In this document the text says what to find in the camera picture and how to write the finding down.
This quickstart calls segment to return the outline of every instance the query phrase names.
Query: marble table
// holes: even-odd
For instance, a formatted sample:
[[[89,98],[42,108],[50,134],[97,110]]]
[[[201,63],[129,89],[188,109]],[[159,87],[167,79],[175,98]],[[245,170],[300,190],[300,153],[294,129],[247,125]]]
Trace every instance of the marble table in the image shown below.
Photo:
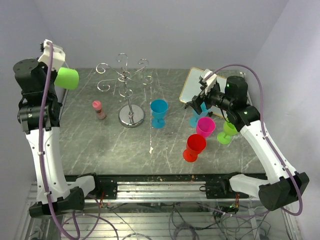
[[[144,122],[136,128],[126,128],[118,120],[119,110],[127,104],[118,92],[123,83],[108,81],[109,91],[97,89],[100,80],[115,79],[116,73],[109,69],[98,74],[91,68],[78,72],[79,85],[68,91],[60,122],[60,151],[66,175],[264,173],[256,154],[240,134],[228,145],[217,141],[224,123],[218,116],[212,116],[216,129],[197,161],[189,163],[183,159],[186,141],[196,132],[189,124],[192,109],[185,109],[179,102],[188,69],[147,69],[146,74],[153,77],[152,84],[128,82],[133,91],[131,102],[145,111]],[[223,71],[220,75],[231,74],[235,72]],[[155,99],[164,99],[169,105],[162,129],[151,126],[150,103]],[[97,119],[92,108],[95,100],[101,101],[106,119]]]

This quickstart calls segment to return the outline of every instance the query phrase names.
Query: magenta cup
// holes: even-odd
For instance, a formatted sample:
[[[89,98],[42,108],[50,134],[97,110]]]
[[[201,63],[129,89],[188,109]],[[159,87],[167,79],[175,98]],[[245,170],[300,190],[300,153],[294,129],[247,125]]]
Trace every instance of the magenta cup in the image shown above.
[[[196,124],[196,133],[204,138],[209,137],[216,128],[216,123],[210,117],[202,117]]]

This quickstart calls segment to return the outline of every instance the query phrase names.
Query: lime green cup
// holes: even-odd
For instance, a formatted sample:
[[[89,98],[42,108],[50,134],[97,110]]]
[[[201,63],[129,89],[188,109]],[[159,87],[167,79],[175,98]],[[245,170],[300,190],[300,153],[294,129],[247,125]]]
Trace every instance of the lime green cup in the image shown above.
[[[229,144],[231,142],[231,136],[238,133],[236,127],[230,122],[224,122],[223,131],[217,135],[218,142],[221,144]]]
[[[79,74],[76,70],[60,67],[54,85],[64,89],[76,89],[79,83]]]

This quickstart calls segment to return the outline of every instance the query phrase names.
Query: small bottle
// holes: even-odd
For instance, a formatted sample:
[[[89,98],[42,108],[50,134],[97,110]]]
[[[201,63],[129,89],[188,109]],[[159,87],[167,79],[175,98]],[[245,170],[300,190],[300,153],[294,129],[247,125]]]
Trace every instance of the small bottle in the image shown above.
[[[94,108],[98,119],[102,120],[102,119],[106,118],[107,115],[105,114],[104,110],[102,109],[102,104],[100,101],[94,101],[92,103],[92,107]]]

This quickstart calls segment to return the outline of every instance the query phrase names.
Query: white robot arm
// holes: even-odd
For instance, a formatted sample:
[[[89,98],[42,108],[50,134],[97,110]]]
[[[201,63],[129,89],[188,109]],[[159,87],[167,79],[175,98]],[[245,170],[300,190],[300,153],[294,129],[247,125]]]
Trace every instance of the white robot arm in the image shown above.
[[[200,76],[201,92],[187,102],[198,114],[202,112],[201,104],[206,108],[216,106],[227,112],[227,118],[238,132],[249,142],[258,156],[267,176],[266,180],[248,177],[240,172],[229,174],[226,188],[229,191],[241,192],[260,199],[270,211],[281,208],[298,200],[297,191],[288,174],[293,176],[300,193],[306,189],[309,178],[305,172],[298,173],[296,169],[280,152],[264,126],[262,131],[259,111],[247,104],[248,84],[240,76],[230,76],[226,80],[224,93],[220,92],[217,75],[205,70]],[[275,148],[285,165],[279,161]]]
[[[78,177],[72,185],[67,184],[64,176],[59,148],[61,104],[58,103],[54,81],[65,62],[66,55],[57,45],[53,45],[51,78],[43,117],[43,152],[39,153],[39,116],[50,61],[48,42],[51,41],[46,39],[41,44],[43,54],[38,60],[25,59],[13,67],[15,79],[22,89],[17,118],[31,147],[38,186],[37,203],[29,209],[31,217],[50,214],[39,154],[44,158],[44,171],[56,215],[70,210],[83,210],[85,197],[99,185],[94,173]]]

